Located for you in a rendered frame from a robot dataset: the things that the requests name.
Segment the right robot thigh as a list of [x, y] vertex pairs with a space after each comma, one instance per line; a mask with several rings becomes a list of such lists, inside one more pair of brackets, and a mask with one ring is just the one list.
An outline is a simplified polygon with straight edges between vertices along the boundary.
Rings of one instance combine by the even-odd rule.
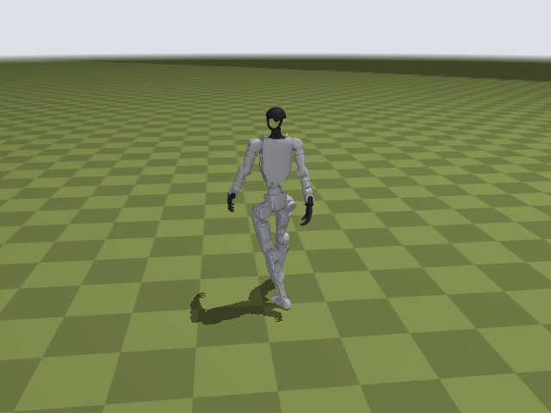
[[288, 222], [291, 217], [292, 211], [296, 208], [294, 199], [287, 194], [287, 207], [279, 212], [276, 212], [276, 235], [275, 240], [278, 245], [286, 245], [288, 243], [288, 237], [286, 234]]

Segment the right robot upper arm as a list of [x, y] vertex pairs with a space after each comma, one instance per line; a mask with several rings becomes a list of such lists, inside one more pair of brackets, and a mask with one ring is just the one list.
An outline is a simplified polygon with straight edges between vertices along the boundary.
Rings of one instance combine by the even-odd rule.
[[303, 149], [304, 147], [303, 142], [300, 139], [292, 139], [292, 141], [293, 141], [294, 157], [298, 165], [298, 169], [296, 170], [297, 176], [299, 178], [306, 177], [307, 176], [306, 159], [305, 159], [305, 153]]

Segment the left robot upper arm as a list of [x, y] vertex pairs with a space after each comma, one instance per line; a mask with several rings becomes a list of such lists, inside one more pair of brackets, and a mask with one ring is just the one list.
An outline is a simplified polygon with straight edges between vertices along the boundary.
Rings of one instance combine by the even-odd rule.
[[248, 142], [244, 158], [244, 165], [240, 165], [243, 166], [245, 169], [243, 176], [248, 176], [251, 173], [251, 167], [254, 163], [256, 152], [260, 151], [260, 149], [262, 148], [262, 143], [262, 139], [251, 139]]

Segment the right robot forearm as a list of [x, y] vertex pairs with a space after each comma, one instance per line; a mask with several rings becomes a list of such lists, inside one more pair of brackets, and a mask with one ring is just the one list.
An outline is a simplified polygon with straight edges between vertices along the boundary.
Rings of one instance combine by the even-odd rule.
[[[308, 172], [307, 167], [306, 167], [306, 172], [307, 172], [307, 176], [302, 177], [302, 179], [300, 179], [300, 183], [301, 183], [303, 194], [304, 194], [304, 197], [305, 197], [304, 201], [307, 203], [308, 196], [313, 197], [313, 191], [312, 191], [312, 186], [311, 186], [311, 183], [310, 183], [311, 180], [310, 180], [310, 176], [309, 176], [309, 172]], [[313, 201], [314, 201], [314, 197], [313, 197]]]

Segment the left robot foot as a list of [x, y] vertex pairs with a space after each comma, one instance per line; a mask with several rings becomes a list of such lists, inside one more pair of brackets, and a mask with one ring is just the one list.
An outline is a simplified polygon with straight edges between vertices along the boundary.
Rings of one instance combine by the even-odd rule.
[[271, 299], [272, 299], [273, 302], [275, 302], [277, 305], [281, 306], [284, 309], [292, 308], [291, 301], [289, 299], [285, 299], [284, 296], [283, 296], [284, 300], [280, 300], [279, 297], [276, 297], [276, 296], [272, 297]]

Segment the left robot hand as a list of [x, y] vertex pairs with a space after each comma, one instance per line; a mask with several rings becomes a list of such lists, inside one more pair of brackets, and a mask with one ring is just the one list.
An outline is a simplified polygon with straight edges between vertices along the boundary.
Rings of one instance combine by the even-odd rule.
[[229, 192], [228, 192], [227, 203], [228, 203], [228, 210], [229, 210], [230, 212], [233, 212], [233, 210], [234, 210], [234, 209], [233, 209], [234, 207], [231, 206], [231, 205], [234, 205], [234, 204], [232, 204], [232, 199], [235, 199], [235, 197], [236, 197], [236, 194], [235, 194], [235, 193], [231, 193], [231, 194], [229, 195]]

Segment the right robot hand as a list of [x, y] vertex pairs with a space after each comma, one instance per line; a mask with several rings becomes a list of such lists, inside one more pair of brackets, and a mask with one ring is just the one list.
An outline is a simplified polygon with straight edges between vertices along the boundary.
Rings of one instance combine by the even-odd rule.
[[305, 206], [306, 206], [306, 214], [304, 215], [304, 217], [301, 219], [301, 220], [305, 220], [305, 222], [301, 225], [306, 225], [310, 222], [311, 220], [311, 217], [312, 217], [312, 213], [313, 213], [313, 197], [312, 196], [308, 196], [307, 198], [307, 203], [305, 202]]

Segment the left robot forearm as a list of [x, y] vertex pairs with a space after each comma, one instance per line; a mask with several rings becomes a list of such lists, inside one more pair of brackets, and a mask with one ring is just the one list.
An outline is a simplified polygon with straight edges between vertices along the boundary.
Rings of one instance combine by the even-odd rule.
[[243, 167], [243, 166], [239, 166], [239, 167], [238, 167], [237, 175], [236, 175], [236, 177], [235, 177], [236, 179], [235, 179], [235, 181], [234, 181], [232, 187], [229, 188], [229, 195], [230, 195], [231, 193], [235, 193], [236, 196], [238, 195], [239, 190], [242, 188], [243, 183], [244, 183], [245, 180], [246, 180], [245, 176], [243, 176], [243, 175], [244, 175], [244, 172], [245, 172], [244, 167]]

